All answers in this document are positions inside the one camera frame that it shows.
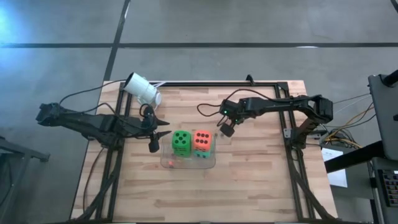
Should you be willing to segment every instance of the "white paper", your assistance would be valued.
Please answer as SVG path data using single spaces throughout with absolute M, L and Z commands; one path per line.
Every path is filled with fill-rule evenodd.
M 335 157 L 343 155 L 343 152 L 336 151 L 332 149 L 322 149 L 322 157 L 323 161 L 328 161 L 329 159 L 333 159 Z M 347 177 L 346 170 L 338 170 L 328 174 L 329 183 L 334 186 L 339 187 L 348 187 L 347 186 Z

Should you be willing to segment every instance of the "yellow wire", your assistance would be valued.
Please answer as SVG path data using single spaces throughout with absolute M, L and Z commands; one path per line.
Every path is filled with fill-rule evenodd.
M 366 109 L 365 111 L 362 111 L 362 112 L 360 112 L 359 114 L 355 115 L 355 116 L 354 116 L 353 118 L 351 118 L 344 126 L 338 128 L 335 132 L 329 134 L 329 135 L 325 138 L 325 141 L 330 140 L 330 138 L 333 137 L 334 135 L 336 135 L 337 132 L 339 132 L 340 130 L 342 130 L 342 129 L 345 128 L 345 127 L 348 127 L 349 124 L 350 124 L 355 118 L 361 116 L 362 114 L 368 112 L 369 110 L 371 110 L 371 109 L 373 109 L 373 108 L 374 108 L 374 107 L 372 106 L 371 108 Z
M 354 146 L 356 146 L 356 147 L 358 147 L 358 148 L 362 148 L 362 146 L 360 146 L 359 144 L 356 144 L 355 142 L 352 142 L 352 141 L 349 141 L 349 140 L 347 140 L 347 139 L 330 139 L 330 140 L 325 140 L 326 142 L 331 142 L 331 141 L 344 141 L 344 142 L 347 142 L 347 143 L 349 143 L 349 144 L 352 144 L 352 145 L 354 145 Z

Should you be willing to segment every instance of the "black floor stripe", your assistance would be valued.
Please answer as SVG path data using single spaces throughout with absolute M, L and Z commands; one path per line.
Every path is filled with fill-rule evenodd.
M 391 0 L 392 6 L 394 6 L 394 9 L 396 9 L 398 13 L 398 2 L 396 0 Z
M 122 37 L 124 22 L 126 21 L 126 13 L 130 5 L 130 0 L 124 0 L 122 13 L 120 15 L 118 29 L 116 30 L 116 35 L 114 36 L 113 46 L 111 50 L 111 54 L 109 55 L 108 64 L 106 65 L 104 81 L 108 81 L 111 78 L 112 69 L 114 65 L 114 61 L 116 59 L 116 53 L 118 52 L 120 38 Z
M 107 43 L 2 44 L 0 48 L 111 48 Z
M 125 43 L 124 49 L 181 49 L 181 48 L 356 48 L 398 47 L 398 42 L 389 43 Z

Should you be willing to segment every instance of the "wooden table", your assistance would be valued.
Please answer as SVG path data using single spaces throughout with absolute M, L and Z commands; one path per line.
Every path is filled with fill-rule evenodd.
M 303 81 L 288 81 L 288 84 L 291 95 L 306 95 Z M 273 88 L 248 88 L 275 97 Z M 201 116 L 196 106 L 199 103 L 218 105 L 236 89 L 237 87 L 159 88 L 163 101 L 156 114 L 171 125 L 158 130 L 216 131 L 216 123 L 221 115 L 209 118 Z M 119 83 L 104 87 L 99 103 L 107 102 L 115 107 L 118 90 Z M 256 94 L 240 91 L 231 99 L 237 101 L 250 96 Z M 139 104 L 134 100 L 131 116 L 138 115 L 138 108 Z M 217 108 L 203 107 L 204 113 L 216 110 Z M 107 107 L 101 107 L 97 113 L 111 112 Z M 295 112 L 295 117 L 298 125 L 306 118 L 299 112 Z M 216 165 L 206 170 L 163 168 L 160 165 L 161 152 L 151 154 L 146 140 L 126 140 L 114 222 L 297 221 L 278 113 L 266 113 L 256 119 L 249 119 L 236 126 L 235 130 L 233 137 L 217 141 Z M 96 141 L 89 143 L 72 218 L 82 213 L 83 189 L 91 165 L 100 150 L 101 146 Z M 100 188 L 105 154 L 103 152 L 101 155 L 91 176 L 87 205 Z M 326 210 L 337 217 L 319 147 L 307 146 L 304 159 L 312 192 Z M 107 204 L 104 205 L 104 211 L 108 209 Z

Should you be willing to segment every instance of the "green die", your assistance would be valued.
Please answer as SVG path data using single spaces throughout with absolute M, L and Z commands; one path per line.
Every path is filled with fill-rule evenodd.
M 176 131 L 173 134 L 172 147 L 174 154 L 180 157 L 191 156 L 191 133 L 188 131 Z
M 207 159 L 210 157 L 210 152 L 211 152 L 211 149 L 208 152 L 202 152 L 199 150 L 195 150 L 193 153 L 194 153 L 195 157 Z

